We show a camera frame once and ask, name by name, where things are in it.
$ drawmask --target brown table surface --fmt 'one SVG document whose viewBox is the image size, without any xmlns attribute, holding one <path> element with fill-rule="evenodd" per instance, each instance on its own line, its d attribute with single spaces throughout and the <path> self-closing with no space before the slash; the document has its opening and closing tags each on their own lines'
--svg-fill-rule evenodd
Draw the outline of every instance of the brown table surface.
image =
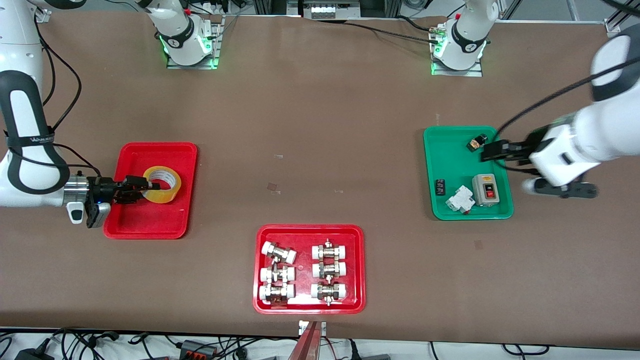
<svg viewBox="0 0 640 360">
<path fill-rule="evenodd" d="M 422 43 L 289 17 L 239 19 L 215 71 L 166 70 L 142 13 L 56 13 L 42 30 L 83 80 L 59 142 L 106 174 L 128 142 L 194 142 L 197 179 L 179 241 L 113 241 L 64 209 L 0 209 L 2 325 L 294 336 L 305 318 L 338 338 L 640 347 L 637 159 L 591 171 L 595 200 L 525 195 L 515 174 L 512 218 L 444 222 L 422 143 L 429 126 L 499 126 L 583 78 L 603 26 L 496 24 L 483 78 L 431 76 Z M 57 70 L 51 124 L 76 90 Z M 506 135 L 589 102 L 579 89 Z M 361 226 L 366 308 L 256 313 L 255 234 L 270 223 Z"/>
</svg>

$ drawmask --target black button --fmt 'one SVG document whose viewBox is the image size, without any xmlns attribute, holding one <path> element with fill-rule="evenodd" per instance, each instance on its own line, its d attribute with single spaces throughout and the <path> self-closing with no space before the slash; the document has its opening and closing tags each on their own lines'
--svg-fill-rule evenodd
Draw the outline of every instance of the black button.
<svg viewBox="0 0 640 360">
<path fill-rule="evenodd" d="M 71 218 L 75 221 L 82 220 L 82 210 L 71 210 Z"/>
</svg>

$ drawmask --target white robotic arm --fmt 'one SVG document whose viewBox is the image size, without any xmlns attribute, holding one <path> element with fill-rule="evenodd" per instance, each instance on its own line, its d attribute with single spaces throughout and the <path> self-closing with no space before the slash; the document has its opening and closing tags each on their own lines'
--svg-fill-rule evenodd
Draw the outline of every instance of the white robotic arm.
<svg viewBox="0 0 640 360">
<path fill-rule="evenodd" d="M 136 4 L 151 18 L 176 64 L 194 65 L 212 53 L 211 21 L 187 15 L 179 0 L 139 0 Z"/>
<path fill-rule="evenodd" d="M 460 18 L 444 24 L 444 41 L 440 51 L 433 55 L 454 70 L 467 70 L 482 56 L 486 37 L 499 14 L 496 0 L 465 2 Z"/>
<path fill-rule="evenodd" d="M 74 8 L 86 0 L 48 1 Z M 0 161 L 0 206 L 66 206 L 74 224 L 80 224 L 86 212 L 87 226 L 99 227 L 111 203 L 136 202 L 143 191 L 159 186 L 135 176 L 116 182 L 70 175 L 42 108 L 42 48 L 35 10 L 24 0 L 0 0 L 0 110 L 9 148 Z"/>
<path fill-rule="evenodd" d="M 8 151 L 0 162 L 0 206 L 62 206 L 69 169 L 52 146 L 42 111 L 42 50 L 33 5 L 0 0 L 0 109 Z M 22 161 L 19 156 L 59 165 Z"/>
<path fill-rule="evenodd" d="M 598 50 L 591 74 L 638 59 L 640 24 Z M 603 161 L 640 155 L 640 62 L 593 79 L 591 92 L 591 105 L 533 131 L 524 142 L 489 143 L 481 159 L 532 163 L 541 177 L 525 181 L 523 189 L 529 193 L 595 197 L 595 186 L 574 180 Z"/>
</svg>

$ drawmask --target clear packing tape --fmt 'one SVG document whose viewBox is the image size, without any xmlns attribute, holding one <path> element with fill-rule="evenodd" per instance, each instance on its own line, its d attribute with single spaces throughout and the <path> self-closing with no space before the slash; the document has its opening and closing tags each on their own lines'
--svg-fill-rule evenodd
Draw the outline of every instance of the clear packing tape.
<svg viewBox="0 0 640 360">
<path fill-rule="evenodd" d="M 147 181 L 162 180 L 169 184 L 169 190 L 147 190 L 142 193 L 147 200 L 156 204 L 166 204 L 175 199 L 182 181 L 178 173 L 168 167 L 150 167 L 145 171 Z"/>
</svg>

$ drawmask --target green tray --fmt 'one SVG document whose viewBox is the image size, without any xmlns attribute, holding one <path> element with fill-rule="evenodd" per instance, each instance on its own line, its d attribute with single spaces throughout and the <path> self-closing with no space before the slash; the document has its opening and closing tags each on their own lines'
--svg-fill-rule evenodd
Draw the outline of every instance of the green tray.
<svg viewBox="0 0 640 360">
<path fill-rule="evenodd" d="M 481 133 L 491 140 L 496 130 L 491 126 L 432 126 L 424 131 L 431 207 L 440 220 L 498 220 L 513 215 L 513 199 L 506 170 L 493 161 L 481 162 L 482 149 L 470 152 L 467 148 L 469 141 Z M 461 185 L 473 191 L 471 180 L 478 174 L 495 175 L 500 203 L 490 208 L 474 206 L 467 215 L 449 209 L 445 203 L 447 199 Z M 436 179 L 445 181 L 444 196 L 435 194 Z"/>
</svg>

